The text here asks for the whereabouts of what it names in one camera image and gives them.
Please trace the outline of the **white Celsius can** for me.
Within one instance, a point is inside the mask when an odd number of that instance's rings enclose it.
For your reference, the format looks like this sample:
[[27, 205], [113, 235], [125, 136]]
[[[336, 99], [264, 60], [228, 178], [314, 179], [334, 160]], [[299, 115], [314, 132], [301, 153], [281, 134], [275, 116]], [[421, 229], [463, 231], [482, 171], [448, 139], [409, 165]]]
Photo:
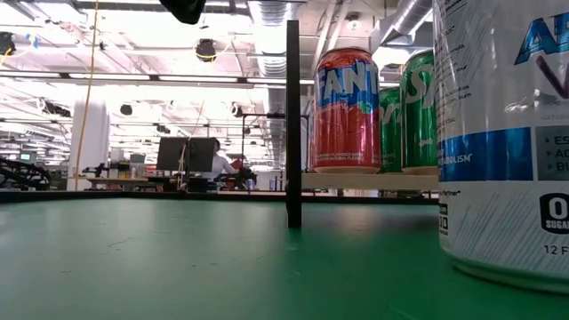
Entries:
[[569, 0], [435, 0], [439, 243], [569, 294]]

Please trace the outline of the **silver ventilation duct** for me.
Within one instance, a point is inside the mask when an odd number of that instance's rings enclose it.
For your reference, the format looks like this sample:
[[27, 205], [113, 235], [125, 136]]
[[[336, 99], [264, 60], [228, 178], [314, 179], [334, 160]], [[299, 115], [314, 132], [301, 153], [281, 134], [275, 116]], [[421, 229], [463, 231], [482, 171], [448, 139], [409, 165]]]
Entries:
[[[268, 78], [286, 76], [286, 22], [294, 17], [292, 4], [278, 1], [248, 1], [248, 7], [254, 22], [255, 50], [261, 53], [257, 59], [260, 74]], [[268, 89], [264, 100], [266, 113], [285, 113], [285, 89]], [[285, 143], [281, 134], [284, 122], [269, 122], [269, 135], [274, 149], [282, 148]]]

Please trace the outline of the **red Fanta soda can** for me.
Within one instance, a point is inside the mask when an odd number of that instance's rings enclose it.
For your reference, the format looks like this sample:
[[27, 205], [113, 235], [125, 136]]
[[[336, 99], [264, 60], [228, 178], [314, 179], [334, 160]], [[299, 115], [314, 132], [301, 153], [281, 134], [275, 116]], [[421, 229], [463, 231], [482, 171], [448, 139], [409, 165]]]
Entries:
[[310, 100], [309, 104], [309, 112], [308, 112], [308, 143], [309, 143], [309, 173], [315, 173], [315, 118], [314, 118], [314, 108], [315, 108], [315, 101], [314, 99]]
[[372, 55], [358, 47], [332, 49], [317, 63], [316, 172], [375, 174], [381, 168], [378, 74]]

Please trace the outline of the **black monitor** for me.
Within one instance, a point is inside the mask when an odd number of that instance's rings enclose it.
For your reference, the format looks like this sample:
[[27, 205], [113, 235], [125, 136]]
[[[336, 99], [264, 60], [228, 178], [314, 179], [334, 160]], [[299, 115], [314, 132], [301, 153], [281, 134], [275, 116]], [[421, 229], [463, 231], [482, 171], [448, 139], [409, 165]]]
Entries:
[[187, 143], [186, 137], [163, 137], [159, 141], [156, 168], [160, 171], [183, 172]]
[[190, 172], [209, 172], [215, 149], [214, 138], [191, 138], [188, 142], [188, 170]]

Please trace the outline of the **wooden shelf with black frame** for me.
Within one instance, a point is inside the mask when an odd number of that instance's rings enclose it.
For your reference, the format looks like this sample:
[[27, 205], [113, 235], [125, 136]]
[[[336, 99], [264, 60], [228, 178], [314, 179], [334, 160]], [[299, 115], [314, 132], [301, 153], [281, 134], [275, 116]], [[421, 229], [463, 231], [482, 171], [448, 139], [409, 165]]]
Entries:
[[301, 171], [300, 25], [286, 22], [286, 210], [289, 228], [302, 225], [304, 188], [437, 190], [436, 175], [303, 173]]

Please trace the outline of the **green Sprite soda can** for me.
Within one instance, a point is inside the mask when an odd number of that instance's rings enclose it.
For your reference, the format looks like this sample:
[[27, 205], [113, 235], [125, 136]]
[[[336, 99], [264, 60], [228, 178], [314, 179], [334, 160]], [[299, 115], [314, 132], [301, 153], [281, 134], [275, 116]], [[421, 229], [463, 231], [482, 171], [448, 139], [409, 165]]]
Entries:
[[437, 174], [437, 116], [433, 51], [413, 55], [400, 82], [403, 171]]
[[380, 92], [381, 171], [402, 171], [400, 89], [392, 87]]

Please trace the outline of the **person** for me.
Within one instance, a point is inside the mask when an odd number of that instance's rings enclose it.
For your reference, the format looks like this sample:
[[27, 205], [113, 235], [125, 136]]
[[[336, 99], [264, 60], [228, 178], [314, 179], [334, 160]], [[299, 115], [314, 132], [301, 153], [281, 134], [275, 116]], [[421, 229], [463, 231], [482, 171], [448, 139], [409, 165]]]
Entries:
[[208, 180], [215, 180], [219, 175], [223, 173], [235, 174], [237, 169], [235, 169], [226, 158], [219, 156], [220, 142], [214, 139], [214, 151], [212, 158], [212, 169], [205, 175]]

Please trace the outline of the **green table mat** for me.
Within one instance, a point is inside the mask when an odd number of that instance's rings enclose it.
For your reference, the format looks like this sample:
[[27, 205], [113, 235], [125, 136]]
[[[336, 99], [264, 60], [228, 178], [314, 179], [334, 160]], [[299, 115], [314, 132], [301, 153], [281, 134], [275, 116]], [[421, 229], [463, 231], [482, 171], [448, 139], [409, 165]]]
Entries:
[[569, 320], [452, 268], [433, 205], [0, 205], [0, 320]]

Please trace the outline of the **wooden desk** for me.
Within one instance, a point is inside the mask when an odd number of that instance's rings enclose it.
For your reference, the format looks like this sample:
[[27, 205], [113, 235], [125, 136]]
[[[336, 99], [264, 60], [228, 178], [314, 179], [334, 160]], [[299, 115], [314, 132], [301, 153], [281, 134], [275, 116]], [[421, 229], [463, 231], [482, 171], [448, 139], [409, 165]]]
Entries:
[[110, 190], [133, 191], [137, 187], [147, 187], [150, 183], [147, 179], [126, 178], [87, 178], [92, 189], [105, 188]]

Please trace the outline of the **white pillar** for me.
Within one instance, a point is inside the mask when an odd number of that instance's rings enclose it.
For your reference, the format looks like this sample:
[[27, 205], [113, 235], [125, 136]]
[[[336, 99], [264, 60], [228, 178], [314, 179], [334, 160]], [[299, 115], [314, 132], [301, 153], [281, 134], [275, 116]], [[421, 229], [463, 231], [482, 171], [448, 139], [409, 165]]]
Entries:
[[79, 179], [75, 183], [74, 174], [81, 174], [86, 167], [96, 167], [108, 161], [110, 116], [106, 101], [90, 98], [86, 123], [83, 124], [85, 102], [86, 97], [75, 101], [67, 191], [90, 188], [91, 183], [87, 180]]

